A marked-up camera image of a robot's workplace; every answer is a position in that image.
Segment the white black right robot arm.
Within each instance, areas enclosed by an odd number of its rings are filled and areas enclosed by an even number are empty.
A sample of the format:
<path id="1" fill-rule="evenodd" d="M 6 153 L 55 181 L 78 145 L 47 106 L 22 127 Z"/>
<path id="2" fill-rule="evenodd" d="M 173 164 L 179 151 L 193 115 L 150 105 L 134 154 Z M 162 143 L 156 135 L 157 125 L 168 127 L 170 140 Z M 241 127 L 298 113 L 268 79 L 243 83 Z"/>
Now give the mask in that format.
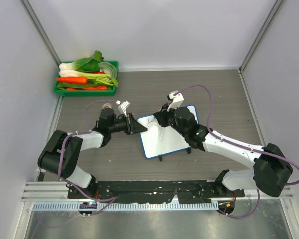
<path id="1" fill-rule="evenodd" d="M 274 144 L 251 145 L 225 137 L 197 123 L 186 107 L 154 113 L 161 127 L 171 127 L 193 149 L 216 153 L 247 167 L 246 170 L 224 170 L 215 183 L 215 192 L 222 197 L 237 189 L 258 189 L 271 196 L 280 196 L 293 169 L 283 161 L 282 151 Z"/>

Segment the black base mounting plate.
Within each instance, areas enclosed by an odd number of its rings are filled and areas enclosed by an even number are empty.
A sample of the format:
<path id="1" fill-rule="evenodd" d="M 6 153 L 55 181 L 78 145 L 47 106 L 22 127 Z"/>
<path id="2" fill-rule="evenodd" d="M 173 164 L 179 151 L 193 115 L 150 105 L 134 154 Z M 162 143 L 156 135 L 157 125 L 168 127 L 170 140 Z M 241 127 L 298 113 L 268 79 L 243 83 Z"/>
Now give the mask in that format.
<path id="1" fill-rule="evenodd" d="M 115 197 L 121 204 L 170 203 L 177 196 L 180 204 L 209 203 L 212 198 L 244 197 L 243 190 L 230 191 L 220 182 L 183 181 L 98 181 L 81 190 L 101 200 Z"/>

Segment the red bull can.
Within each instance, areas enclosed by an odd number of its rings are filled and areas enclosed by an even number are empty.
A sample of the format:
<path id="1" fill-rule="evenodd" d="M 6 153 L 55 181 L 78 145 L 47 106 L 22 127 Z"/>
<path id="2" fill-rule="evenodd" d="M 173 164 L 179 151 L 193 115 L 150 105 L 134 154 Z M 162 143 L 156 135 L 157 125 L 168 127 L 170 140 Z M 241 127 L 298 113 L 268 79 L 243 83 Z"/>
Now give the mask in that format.
<path id="1" fill-rule="evenodd" d="M 114 112 L 114 109 L 113 109 L 113 106 L 112 104 L 110 103 L 105 103 L 103 106 L 102 106 L 102 110 L 101 112 Z"/>

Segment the small orange carrot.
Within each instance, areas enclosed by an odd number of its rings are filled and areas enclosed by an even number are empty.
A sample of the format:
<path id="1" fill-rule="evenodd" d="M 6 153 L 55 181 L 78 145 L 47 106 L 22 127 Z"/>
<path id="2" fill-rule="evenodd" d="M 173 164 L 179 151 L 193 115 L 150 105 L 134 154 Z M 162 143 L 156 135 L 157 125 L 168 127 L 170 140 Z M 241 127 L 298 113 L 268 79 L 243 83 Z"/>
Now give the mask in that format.
<path id="1" fill-rule="evenodd" d="M 107 86 L 89 86 L 89 87 L 83 87 L 83 88 L 72 88 L 72 87 L 67 87 L 67 91 L 106 91 L 108 90 Z"/>

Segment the green bok choy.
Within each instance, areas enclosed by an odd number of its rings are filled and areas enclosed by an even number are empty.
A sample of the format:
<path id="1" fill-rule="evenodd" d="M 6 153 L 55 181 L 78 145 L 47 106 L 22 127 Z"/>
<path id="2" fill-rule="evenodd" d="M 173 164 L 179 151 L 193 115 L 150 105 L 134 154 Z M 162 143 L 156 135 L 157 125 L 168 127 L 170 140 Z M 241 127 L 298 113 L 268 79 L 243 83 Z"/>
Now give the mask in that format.
<path id="1" fill-rule="evenodd" d="M 98 50 L 91 57 L 85 57 L 69 63 L 59 65 L 60 76 L 78 76 L 78 72 L 93 73 L 99 70 L 99 63 L 104 61 L 102 53 Z"/>

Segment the blue framed whiteboard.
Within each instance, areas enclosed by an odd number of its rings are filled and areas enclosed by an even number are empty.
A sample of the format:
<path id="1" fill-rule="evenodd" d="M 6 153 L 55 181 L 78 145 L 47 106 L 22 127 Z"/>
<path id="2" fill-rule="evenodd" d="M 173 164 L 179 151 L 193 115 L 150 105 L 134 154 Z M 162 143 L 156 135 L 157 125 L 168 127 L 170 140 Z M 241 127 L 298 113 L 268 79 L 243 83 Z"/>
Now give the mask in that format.
<path id="1" fill-rule="evenodd" d="M 139 117 L 137 121 L 148 130 L 140 134 L 144 156 L 146 159 L 159 158 L 162 161 L 164 155 L 185 151 L 187 154 L 192 152 L 190 146 L 184 138 L 170 126 L 162 128 L 152 126 L 148 121 L 153 119 L 153 115 Z"/>

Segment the green plastic tray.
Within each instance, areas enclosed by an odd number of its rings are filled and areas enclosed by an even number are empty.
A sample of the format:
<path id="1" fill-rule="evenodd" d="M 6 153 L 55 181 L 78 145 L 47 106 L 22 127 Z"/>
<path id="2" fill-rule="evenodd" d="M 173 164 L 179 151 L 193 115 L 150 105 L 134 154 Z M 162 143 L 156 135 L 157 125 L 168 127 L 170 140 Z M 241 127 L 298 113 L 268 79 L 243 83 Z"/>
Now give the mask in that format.
<path id="1" fill-rule="evenodd" d="M 117 69 L 119 66 L 118 61 L 107 61 L 111 64 L 113 64 Z M 116 86 L 107 86 L 108 90 L 106 91 L 67 91 L 67 87 L 72 87 L 72 88 L 83 88 L 83 87 L 89 87 L 89 86 L 95 86 L 93 83 L 86 83 L 86 84 L 71 84 L 71 83 L 63 83 L 63 82 L 55 82 L 53 92 L 57 93 L 60 96 L 113 96 L 115 95 L 116 92 Z"/>

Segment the white marker with magenta cap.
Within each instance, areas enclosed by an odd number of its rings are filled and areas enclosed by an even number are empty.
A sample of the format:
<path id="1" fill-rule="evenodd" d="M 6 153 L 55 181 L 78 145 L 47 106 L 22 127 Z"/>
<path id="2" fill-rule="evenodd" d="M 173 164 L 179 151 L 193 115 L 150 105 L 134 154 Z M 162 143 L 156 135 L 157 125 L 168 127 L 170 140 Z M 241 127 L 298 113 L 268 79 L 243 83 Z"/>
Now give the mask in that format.
<path id="1" fill-rule="evenodd" d="M 168 105 L 169 105 L 169 103 L 164 103 L 164 104 L 161 106 L 161 108 L 167 108 Z M 149 128 L 149 124 L 151 124 L 151 123 L 152 123 L 152 126 L 159 126 L 159 125 L 158 125 L 158 122 L 157 122 L 157 120 L 154 118 L 154 116 L 153 116 L 153 119 L 152 119 L 152 120 L 148 121 L 148 128 Z"/>

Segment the pale green bean bundle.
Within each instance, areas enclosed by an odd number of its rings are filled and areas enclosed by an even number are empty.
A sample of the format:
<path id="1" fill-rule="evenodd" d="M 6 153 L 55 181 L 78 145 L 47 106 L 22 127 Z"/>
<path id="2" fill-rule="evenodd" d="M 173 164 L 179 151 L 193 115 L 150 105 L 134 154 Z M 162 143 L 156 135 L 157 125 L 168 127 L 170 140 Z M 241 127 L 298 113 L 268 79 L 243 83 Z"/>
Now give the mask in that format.
<path id="1" fill-rule="evenodd" d="M 99 71 L 104 74 L 109 74 L 111 78 L 117 78 L 118 69 L 109 62 L 99 62 L 98 63 Z"/>

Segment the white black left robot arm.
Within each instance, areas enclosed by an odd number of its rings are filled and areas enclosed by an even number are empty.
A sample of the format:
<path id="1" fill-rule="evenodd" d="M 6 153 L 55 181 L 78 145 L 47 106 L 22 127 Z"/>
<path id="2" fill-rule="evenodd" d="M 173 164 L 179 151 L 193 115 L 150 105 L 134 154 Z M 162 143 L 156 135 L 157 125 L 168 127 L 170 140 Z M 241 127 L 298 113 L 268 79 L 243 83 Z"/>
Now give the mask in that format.
<path id="1" fill-rule="evenodd" d="M 114 109 L 104 107 L 89 132 L 55 131 L 38 158 L 38 167 L 77 186 L 84 198 L 92 198 L 97 192 L 96 179 L 77 165 L 80 152 L 105 147 L 113 133 L 134 135 L 146 131 L 147 128 L 138 123 L 132 113 L 117 116 Z"/>

